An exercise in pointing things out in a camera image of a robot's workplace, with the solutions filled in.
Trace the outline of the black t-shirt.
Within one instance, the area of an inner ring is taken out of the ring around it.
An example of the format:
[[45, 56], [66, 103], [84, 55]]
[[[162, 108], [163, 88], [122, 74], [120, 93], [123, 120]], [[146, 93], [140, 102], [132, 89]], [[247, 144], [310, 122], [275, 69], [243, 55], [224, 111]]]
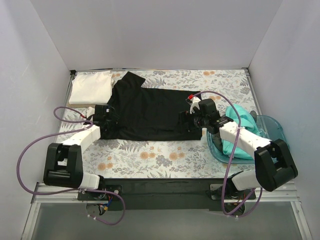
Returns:
[[120, 118], [115, 130], [102, 134], [104, 140], [193, 141], [200, 140], [202, 129], [188, 131], [179, 124], [179, 113], [188, 111], [187, 90], [144, 88], [146, 80], [127, 72], [112, 89], [108, 105]]

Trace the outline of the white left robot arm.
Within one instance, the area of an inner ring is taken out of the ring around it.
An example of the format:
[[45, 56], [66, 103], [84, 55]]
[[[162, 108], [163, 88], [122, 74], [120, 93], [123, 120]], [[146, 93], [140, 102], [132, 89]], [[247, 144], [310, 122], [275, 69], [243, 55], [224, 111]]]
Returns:
[[83, 168], [83, 153], [102, 134], [113, 130], [119, 115], [110, 105], [96, 105], [94, 113], [85, 118], [80, 131], [61, 143], [52, 143], [47, 148], [43, 182], [48, 186], [89, 190], [95, 200], [101, 200], [107, 191], [122, 193], [120, 185], [107, 185], [102, 176], [88, 173]]

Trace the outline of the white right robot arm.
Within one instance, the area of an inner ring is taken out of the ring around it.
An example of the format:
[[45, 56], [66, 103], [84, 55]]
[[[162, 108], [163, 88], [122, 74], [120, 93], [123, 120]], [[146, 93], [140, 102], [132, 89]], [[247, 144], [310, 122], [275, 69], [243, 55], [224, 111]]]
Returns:
[[190, 95], [186, 102], [189, 111], [182, 112], [182, 121], [191, 130], [206, 129], [218, 138], [222, 152], [233, 158], [254, 161], [254, 169], [241, 171], [227, 177], [214, 194], [237, 199], [245, 190], [262, 188], [272, 192], [298, 176], [298, 169], [287, 143], [282, 139], [271, 140], [259, 134], [253, 116], [241, 106], [229, 106], [220, 115], [215, 102], [208, 98]]

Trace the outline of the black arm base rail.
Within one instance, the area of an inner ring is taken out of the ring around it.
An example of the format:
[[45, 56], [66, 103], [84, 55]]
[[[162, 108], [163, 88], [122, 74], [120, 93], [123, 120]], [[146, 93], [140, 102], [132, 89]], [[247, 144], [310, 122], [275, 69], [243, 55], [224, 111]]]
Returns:
[[210, 193], [222, 183], [222, 178], [109, 178], [98, 189], [118, 191], [126, 210], [220, 211], [221, 201]]

